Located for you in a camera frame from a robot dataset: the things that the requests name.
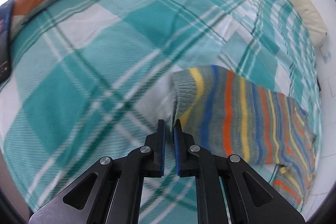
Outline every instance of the teal plaid sheet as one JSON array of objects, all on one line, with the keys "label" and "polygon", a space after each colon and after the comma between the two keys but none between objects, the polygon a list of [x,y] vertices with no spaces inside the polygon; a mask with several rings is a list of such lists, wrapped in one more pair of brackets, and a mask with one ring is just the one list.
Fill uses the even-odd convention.
[{"label": "teal plaid sheet", "polygon": [[[220,65],[291,96],[321,133],[315,52],[288,0],[59,0],[11,54],[0,147],[34,211],[100,157],[127,155],[158,119],[170,121],[171,75],[181,69]],[[194,179],[174,166],[167,138],[165,176],[145,180],[140,223],[196,223]],[[255,168],[271,182],[275,166]]]}]

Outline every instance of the bed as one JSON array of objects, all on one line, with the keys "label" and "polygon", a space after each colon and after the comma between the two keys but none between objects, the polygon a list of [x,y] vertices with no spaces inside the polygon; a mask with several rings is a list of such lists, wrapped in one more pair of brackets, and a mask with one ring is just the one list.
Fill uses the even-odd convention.
[{"label": "bed", "polygon": [[[219,65],[294,98],[320,150],[315,50],[289,0],[59,0],[11,54],[1,150],[33,211],[101,156],[125,156],[158,119],[171,121],[171,76],[186,68]],[[174,165],[168,145],[164,178],[145,180],[140,223],[196,222],[194,181],[177,179]],[[272,183],[278,166],[254,168]]]}]

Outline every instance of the triangular cutout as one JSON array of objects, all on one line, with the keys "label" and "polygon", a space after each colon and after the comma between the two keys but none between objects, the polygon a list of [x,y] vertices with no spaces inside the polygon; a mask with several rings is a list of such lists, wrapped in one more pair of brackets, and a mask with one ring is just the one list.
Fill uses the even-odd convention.
[{"label": "triangular cutout", "polygon": [[271,194],[249,172],[243,172],[243,178],[254,206],[260,207],[273,200]]},{"label": "triangular cutout", "polygon": [[91,173],[88,175],[75,188],[73,188],[64,196],[63,202],[78,210],[82,210],[89,198],[96,178],[96,173]]}]

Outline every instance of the metal screw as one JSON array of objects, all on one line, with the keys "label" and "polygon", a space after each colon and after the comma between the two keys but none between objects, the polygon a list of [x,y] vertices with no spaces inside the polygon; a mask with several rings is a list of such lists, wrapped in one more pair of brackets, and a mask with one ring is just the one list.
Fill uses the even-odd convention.
[{"label": "metal screw", "polygon": [[198,145],[195,145],[195,144],[190,147],[190,150],[192,152],[198,152],[198,151],[200,151],[200,149],[201,148]]},{"label": "metal screw", "polygon": [[238,161],[240,161],[240,157],[238,155],[231,155],[230,160],[232,162],[238,162]]},{"label": "metal screw", "polygon": [[109,164],[111,159],[109,157],[102,157],[99,161],[102,165]]},{"label": "metal screw", "polygon": [[142,148],[140,148],[140,152],[142,153],[148,153],[150,152],[151,148],[149,146],[143,146]]}]

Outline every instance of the white wall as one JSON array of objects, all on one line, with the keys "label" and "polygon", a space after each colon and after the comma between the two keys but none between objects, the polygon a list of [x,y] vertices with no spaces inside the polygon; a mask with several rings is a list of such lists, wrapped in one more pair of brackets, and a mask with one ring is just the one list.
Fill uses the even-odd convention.
[{"label": "white wall", "polygon": [[325,63],[319,49],[316,49],[318,79],[321,85],[323,119],[322,153],[312,193],[302,214],[308,219],[320,206],[336,179],[336,2],[335,0],[311,0],[321,14],[328,35],[325,43],[332,53]]}]

